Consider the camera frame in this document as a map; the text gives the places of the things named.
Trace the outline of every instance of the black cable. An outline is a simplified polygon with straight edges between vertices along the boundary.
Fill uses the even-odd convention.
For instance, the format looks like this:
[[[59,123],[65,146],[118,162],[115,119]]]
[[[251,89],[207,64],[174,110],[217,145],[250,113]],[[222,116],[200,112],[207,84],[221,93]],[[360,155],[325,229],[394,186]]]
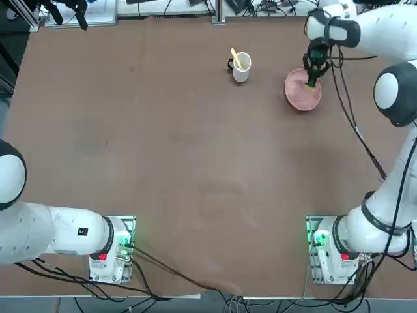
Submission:
[[[401,177],[401,183],[400,183],[399,190],[398,190],[397,203],[395,205],[394,217],[392,219],[392,225],[391,225],[390,233],[388,235],[388,240],[387,240],[387,243],[386,243],[386,246],[385,246],[385,249],[384,249],[384,253],[382,253],[382,257],[378,261],[376,266],[374,268],[372,268],[372,271],[371,271],[371,274],[370,274],[369,278],[362,284],[358,293],[356,293],[352,296],[348,296],[344,299],[348,302],[351,302],[352,300],[355,300],[360,294],[362,294],[362,292],[364,292],[364,290],[367,288],[367,286],[371,282],[371,280],[373,278],[373,275],[376,273],[377,269],[381,266],[385,257],[387,257],[387,256],[389,257],[388,249],[390,248],[390,243],[391,243],[392,237],[394,236],[395,225],[397,224],[399,206],[400,206],[401,198],[402,198],[402,195],[403,195],[405,179],[407,178],[407,172],[408,172],[408,169],[409,169],[409,166],[410,166],[412,156],[413,156],[413,154],[416,150],[416,147],[417,147],[417,138],[414,138],[414,142],[413,142],[412,147],[410,149],[410,153],[409,153],[409,155],[407,157],[407,161],[405,162],[405,165],[404,165],[404,171],[403,171],[403,175]]]
[[[372,55],[370,57],[343,57],[343,60],[349,60],[349,61],[362,61],[362,60],[370,60],[377,58],[377,55]],[[331,57],[332,60],[338,60],[339,57]]]
[[[78,310],[79,310],[81,313],[84,313],[83,309],[80,307],[80,305],[79,305],[79,303],[78,303],[77,298],[74,298],[74,300],[75,300],[75,302],[76,302],[76,305],[77,305],[77,307],[78,307]]]
[[[267,303],[248,303],[247,306],[270,306],[274,302],[276,302],[276,300]]]
[[[42,259],[40,259],[40,258],[37,258],[37,260],[41,261],[42,263],[45,263],[45,261],[42,260]],[[89,293],[91,293],[97,299],[100,299],[100,300],[110,300],[112,302],[124,302],[126,300],[126,299],[114,299],[114,298],[111,298],[110,296],[107,295],[106,292],[104,292],[104,290],[100,286],[97,286],[95,282],[90,282],[89,280],[87,280],[87,279],[85,279],[83,277],[80,277],[80,276],[72,276],[72,275],[68,274],[66,271],[62,270],[59,267],[55,267],[59,271],[59,272],[57,272],[57,271],[53,271],[51,269],[48,269],[48,268],[42,266],[36,260],[32,260],[32,262],[37,267],[43,269],[47,273],[51,273],[51,274],[55,274],[55,275],[59,275],[59,276],[64,276],[64,277],[67,277],[67,278],[72,279],[73,281],[75,281],[78,284],[80,284],[81,287],[83,287],[84,289],[86,289]],[[104,295],[104,298],[101,297],[101,296],[99,296],[99,295],[97,295],[95,292],[93,292],[92,290],[90,290],[87,286],[84,286],[85,284],[91,284],[94,287],[96,287]]]
[[[160,261],[160,260],[158,260],[158,259],[154,258],[154,257],[153,257],[153,256],[151,256],[149,253],[147,253],[147,252],[143,251],[143,250],[142,250],[142,249],[140,249],[140,248],[137,248],[137,247],[132,246],[132,245],[125,245],[125,246],[130,247],[130,248],[133,248],[134,250],[136,250],[136,251],[140,252],[141,254],[143,254],[144,256],[146,256],[147,258],[151,259],[153,262],[155,262],[155,263],[157,263],[157,264],[161,265],[162,267],[164,267],[164,268],[165,268],[165,270],[170,271],[171,273],[173,273],[173,274],[175,274],[175,275],[177,275],[177,276],[181,277],[182,279],[184,279],[184,280],[186,280],[186,281],[188,281],[188,282],[190,282],[190,283],[192,283],[192,284],[194,284],[194,285],[196,285],[196,286],[198,286],[198,287],[200,287],[200,288],[203,288],[203,289],[206,289],[206,290],[214,290],[214,291],[217,291],[217,292],[218,292],[218,293],[222,296],[223,300],[227,303],[226,298],[223,296],[223,294],[221,293],[221,291],[220,291],[219,289],[217,289],[217,288],[213,288],[213,287],[210,287],[210,286],[207,286],[207,285],[204,285],[204,284],[201,284],[201,283],[199,283],[199,282],[195,281],[194,279],[191,279],[190,277],[188,277],[188,276],[186,276],[186,275],[182,274],[181,272],[179,272],[179,271],[177,271],[177,270],[173,269],[172,267],[170,267],[170,266],[166,265],[164,262],[162,262],[162,261]]]
[[[282,8],[277,7],[277,10],[283,12],[285,16],[288,16],[287,13]]]
[[[297,12],[295,10],[295,7],[293,6],[293,3],[291,2],[291,0],[288,0],[288,2],[291,5],[291,11],[290,12],[294,12],[294,15],[297,16]]]
[[[339,66],[343,66],[343,60],[339,60],[339,62],[340,62],[339,63]],[[347,113],[347,110],[345,108],[345,105],[344,105],[343,100],[342,100],[341,95],[340,95],[338,83],[336,81],[336,75],[334,73],[334,67],[335,67],[335,64],[332,62],[331,69],[332,69],[334,87],[336,88],[336,93],[338,95],[339,102],[340,102],[341,108],[343,110],[343,113],[345,114],[345,117],[347,118],[350,126],[352,127],[352,129],[353,129],[354,133],[356,134],[356,136],[358,137],[359,141],[364,146],[364,148],[366,150],[366,153],[371,158],[372,163],[375,165],[376,169],[378,170],[379,175],[381,176],[381,178],[383,180],[385,180],[386,179],[386,174],[385,174],[385,171],[383,170],[381,164],[379,163],[379,161],[377,160],[377,158],[375,157],[375,155],[371,152],[371,150],[369,149],[369,147],[366,145],[365,141],[362,139],[361,135],[359,134],[357,128],[355,127],[355,125],[353,124],[353,122],[351,121],[351,119],[349,118],[349,114]]]
[[[417,267],[409,267],[407,264],[405,264],[404,262],[402,262],[399,259],[393,258],[392,256],[388,256],[389,258],[392,258],[394,261],[398,262],[400,265],[402,265],[403,267],[405,267],[406,269],[410,270],[410,271],[417,271]]]
[[[50,279],[54,279],[54,280],[59,280],[61,282],[69,282],[71,284],[78,284],[79,283],[79,282],[77,282],[75,280],[69,280],[69,279],[65,279],[65,278],[51,276],[51,275],[47,275],[47,274],[41,273],[41,272],[39,272],[39,271],[37,271],[35,269],[32,269],[32,268],[30,268],[30,267],[28,267],[28,266],[26,266],[26,265],[24,265],[22,263],[15,263],[15,265],[17,265],[18,267],[24,269],[25,271],[28,271],[28,272],[30,272],[32,274],[35,274],[36,276],[41,276],[41,277],[44,277],[44,278],[50,278]],[[120,289],[138,291],[138,292],[144,293],[146,295],[149,295],[147,293],[147,291],[142,290],[142,289],[139,289],[139,288],[133,288],[133,287],[123,286],[123,285],[119,285],[119,284],[112,284],[112,283],[109,283],[109,282],[90,282],[89,281],[88,284],[90,284],[90,285],[113,286],[113,287],[118,287]]]
[[[65,23],[62,23],[61,25],[59,25],[59,24],[56,24],[55,22],[53,22],[53,21],[51,21],[44,13],[43,13],[43,11],[41,11],[41,10],[39,10],[39,12],[45,17],[45,19],[47,19],[50,23],[52,23],[52,24],[54,24],[54,25],[56,25],[56,26],[62,26],[62,25],[65,25],[65,24],[68,24],[69,22],[71,22],[72,21],[72,19],[73,18],[75,18],[76,17],[76,15],[75,15],[75,13],[74,13],[74,15],[68,20],[68,21],[66,21]]]
[[[155,305],[156,301],[154,301],[153,303],[151,303],[145,310],[141,311],[141,313],[145,313],[146,311],[148,311],[149,309],[151,309],[154,305]]]
[[[279,313],[281,305],[282,305],[282,301],[283,300],[281,300],[280,303],[278,304],[278,307],[276,308],[276,313]]]
[[[158,295],[153,293],[152,290],[151,290],[151,287],[149,287],[148,281],[146,279],[146,276],[145,276],[145,273],[143,272],[142,267],[139,265],[139,263],[137,261],[135,261],[133,259],[130,259],[130,261],[132,262],[133,265],[135,265],[135,267],[139,271],[139,273],[142,277],[142,280],[143,280],[143,284],[145,285],[145,288],[148,291],[149,295],[151,295],[152,299],[154,299],[155,301],[169,301],[169,300],[171,300],[171,298],[159,297]]]
[[[371,313],[371,305],[369,303],[369,301],[366,299],[365,300],[366,306],[367,306],[367,313]]]
[[[343,83],[343,87],[345,88],[345,93],[346,93],[346,97],[347,97],[347,103],[349,105],[349,111],[351,112],[352,122],[353,122],[353,125],[355,126],[355,128],[358,128],[358,125],[356,124],[356,119],[354,118],[354,114],[353,114],[351,96],[349,95],[349,92],[347,90],[347,84],[346,84],[346,80],[345,80],[345,75],[343,75],[342,64],[343,64],[343,61],[345,59],[343,57],[343,53],[341,51],[340,46],[339,46],[339,60],[342,61],[342,63],[340,64],[340,67],[339,67],[339,71],[340,71],[340,76],[341,76],[341,80],[342,80],[342,83]]]
[[[169,1],[168,1],[168,4],[167,4],[167,6],[165,7],[164,14],[163,14],[162,16],[165,16],[165,13],[167,12],[167,9],[168,9],[169,5],[171,4],[171,1],[172,1],[172,0],[169,0]]]
[[[206,7],[207,7],[207,10],[208,10],[208,14],[209,14],[209,16],[213,16],[214,15],[214,13],[213,12],[211,12],[211,9],[209,8],[209,4],[207,3],[207,0],[203,0],[203,2],[204,2],[204,4],[206,5]]]
[[[147,301],[149,301],[149,300],[151,300],[151,299],[152,299],[152,298],[148,298],[148,299],[142,300],[141,302],[138,302],[138,303],[136,303],[135,305],[129,306],[127,309],[123,310],[123,311],[122,311],[122,312],[120,312],[120,313],[126,313],[126,312],[129,312],[129,311],[131,311],[133,308],[135,308],[135,307],[137,307],[137,306],[141,305],[142,303],[145,303],[145,302],[147,302]]]
[[[369,267],[369,263],[368,264],[366,264],[365,265],[366,266],[366,270],[365,270],[365,280],[367,280],[367,269],[368,269],[368,267]],[[360,300],[359,300],[359,303],[354,307],[354,308],[352,308],[351,310],[340,310],[340,309],[338,309],[338,308],[336,308],[335,306],[334,306],[334,304],[333,303],[331,303],[331,305],[332,305],[332,307],[336,310],[336,311],[338,311],[338,312],[342,312],[342,313],[352,313],[352,312],[354,312],[354,311],[356,311],[358,308],[359,308],[359,306],[362,304],[362,301],[364,300],[364,297],[365,297],[365,290],[364,290],[364,292],[362,293],[362,296],[361,296],[361,298],[360,298]]]

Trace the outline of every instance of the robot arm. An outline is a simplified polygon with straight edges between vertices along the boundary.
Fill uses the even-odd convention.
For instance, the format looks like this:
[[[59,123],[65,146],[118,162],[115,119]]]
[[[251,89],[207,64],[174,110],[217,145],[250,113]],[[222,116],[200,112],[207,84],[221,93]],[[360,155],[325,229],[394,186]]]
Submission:
[[[359,253],[384,252],[398,197],[405,161],[417,127],[417,41],[416,6],[390,5],[361,14],[338,3],[313,12],[306,22],[311,40],[304,66],[308,85],[325,72],[334,45],[356,48],[384,57],[392,66],[376,79],[373,96],[378,110],[396,127],[409,126],[409,134],[394,168],[381,187],[367,194],[362,203],[345,216],[326,216],[319,224],[314,242],[326,284],[344,284],[358,266]],[[414,155],[405,181],[404,193],[388,252],[407,247],[407,228],[417,219],[417,156]]]
[[[95,281],[129,281],[129,221],[67,207],[18,202],[26,184],[22,155],[0,139],[0,265],[43,253],[89,255]]]

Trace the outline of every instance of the table surface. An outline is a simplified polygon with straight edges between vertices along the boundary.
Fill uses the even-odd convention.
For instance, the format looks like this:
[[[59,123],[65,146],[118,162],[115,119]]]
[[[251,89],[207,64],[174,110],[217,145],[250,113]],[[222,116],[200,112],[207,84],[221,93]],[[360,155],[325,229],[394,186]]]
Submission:
[[[306,215],[347,213],[380,184],[330,73],[313,112],[296,113],[283,97],[308,45],[303,23],[149,18],[32,34],[5,133],[27,162],[22,200],[136,215],[137,245],[200,282],[247,296],[302,296]],[[274,36],[262,35],[271,29]],[[244,85],[226,71],[231,46],[252,57]],[[389,169],[405,131],[373,103],[384,67],[346,61],[345,76],[360,132]],[[85,274],[79,256],[48,260]],[[142,263],[156,293],[201,291]],[[1,295],[87,294],[13,265],[0,277]],[[367,296],[415,298],[413,285],[386,260]],[[142,287],[140,279],[131,286]],[[306,295],[338,289],[309,279]]]

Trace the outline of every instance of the metal frame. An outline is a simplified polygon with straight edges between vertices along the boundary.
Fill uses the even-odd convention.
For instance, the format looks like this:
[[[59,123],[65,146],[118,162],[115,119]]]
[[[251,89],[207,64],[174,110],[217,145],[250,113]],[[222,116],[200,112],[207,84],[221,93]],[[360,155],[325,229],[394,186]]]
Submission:
[[[24,0],[10,0],[17,13],[29,24],[30,32],[39,30],[39,11],[36,9],[32,12],[26,5]]]
[[[215,0],[215,14],[212,17],[212,23],[214,25],[222,25],[225,23],[223,15],[223,0]]]

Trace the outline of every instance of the mounting plate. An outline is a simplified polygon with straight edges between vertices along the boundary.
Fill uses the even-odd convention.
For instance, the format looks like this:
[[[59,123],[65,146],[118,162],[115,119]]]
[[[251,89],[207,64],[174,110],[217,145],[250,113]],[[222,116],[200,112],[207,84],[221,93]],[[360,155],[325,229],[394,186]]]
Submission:
[[[323,276],[323,269],[320,264],[320,259],[318,255],[317,248],[314,246],[313,242],[313,236],[314,233],[319,228],[320,222],[323,220],[324,217],[334,217],[332,215],[307,215],[306,216],[306,228],[307,228],[307,240],[308,240],[308,250],[309,250],[309,257],[310,257],[310,267],[311,267],[311,274],[313,277],[313,282],[315,284],[333,284],[333,285],[340,285],[337,280],[335,282],[325,282],[324,276]],[[355,282],[355,279],[352,279],[348,285],[353,285]]]
[[[99,259],[89,257],[89,280],[122,284],[132,279],[132,264],[130,258],[133,248],[125,245],[134,245],[136,232],[136,217],[134,216],[107,216],[114,228],[114,237],[110,251],[100,255]]]

